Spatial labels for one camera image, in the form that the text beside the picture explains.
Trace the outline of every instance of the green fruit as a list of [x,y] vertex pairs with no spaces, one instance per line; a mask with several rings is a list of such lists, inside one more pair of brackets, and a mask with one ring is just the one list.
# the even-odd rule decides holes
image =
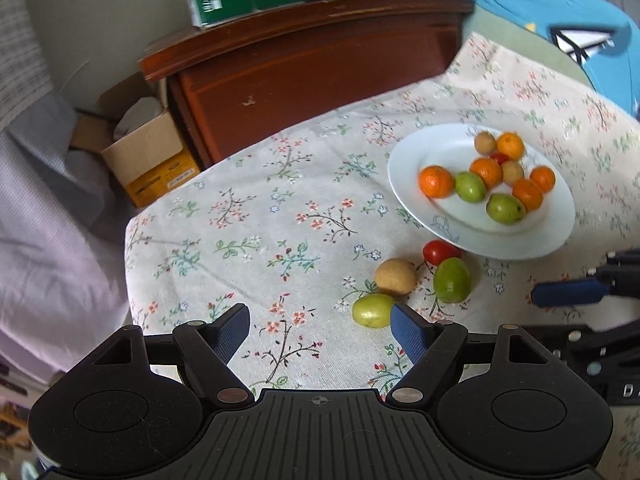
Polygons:
[[513,225],[526,215],[524,205],[508,193],[494,193],[486,204],[486,213],[500,224]]
[[465,202],[482,202],[486,187],[482,179],[470,171],[461,171],[456,175],[456,193]]
[[386,294],[369,294],[353,304],[353,320],[368,328],[384,328],[391,323],[391,307],[394,300]]
[[461,303],[471,294],[471,274],[460,258],[449,258],[438,266],[433,291],[441,303]]

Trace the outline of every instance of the cardboard flap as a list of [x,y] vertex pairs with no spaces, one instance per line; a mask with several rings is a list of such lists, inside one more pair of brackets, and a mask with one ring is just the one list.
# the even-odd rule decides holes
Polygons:
[[113,174],[126,186],[182,151],[182,141],[168,112],[115,142],[102,152]]
[[105,116],[119,121],[142,97],[155,97],[154,89],[140,72],[127,77],[98,97],[98,106]]
[[100,155],[113,143],[113,124],[98,117],[81,115],[74,129],[70,148]]

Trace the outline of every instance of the blue fabric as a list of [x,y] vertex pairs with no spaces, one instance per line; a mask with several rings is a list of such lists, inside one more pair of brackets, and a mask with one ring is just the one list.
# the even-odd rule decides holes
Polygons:
[[604,0],[475,0],[478,6],[555,43],[555,29],[610,30],[609,44],[582,64],[597,92],[634,117],[640,101],[640,30]]

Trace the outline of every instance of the black gripper base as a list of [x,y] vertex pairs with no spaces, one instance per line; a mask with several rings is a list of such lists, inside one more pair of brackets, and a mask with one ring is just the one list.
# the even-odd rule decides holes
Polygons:
[[[50,471],[46,480],[68,479]],[[373,390],[263,390],[247,409],[219,412],[193,448],[140,480],[497,480],[441,442],[419,412]],[[565,479],[602,480],[591,468]]]

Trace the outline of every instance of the floral tablecloth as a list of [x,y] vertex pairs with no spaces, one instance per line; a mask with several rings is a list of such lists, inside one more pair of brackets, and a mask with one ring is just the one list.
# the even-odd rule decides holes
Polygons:
[[[516,130],[562,173],[576,206],[568,242],[535,261],[473,257],[475,287],[439,304],[422,260],[434,236],[395,199],[386,161],[403,137],[462,122]],[[469,38],[447,73],[289,128],[210,168],[131,221],[127,285],[134,322],[165,333],[249,306],[249,337],[230,367],[259,394],[269,388],[378,388],[410,362],[389,329],[351,320],[354,300],[376,290],[376,266],[412,261],[420,283],[407,303],[429,320],[472,332],[506,322],[635,319],[639,303],[541,310],[538,280],[583,276],[604,254],[640,237],[640,124],[586,87],[491,43]],[[440,233],[451,235],[446,223]],[[162,370],[175,377],[175,371]],[[601,462],[609,479],[640,475],[640,410],[615,409]]]

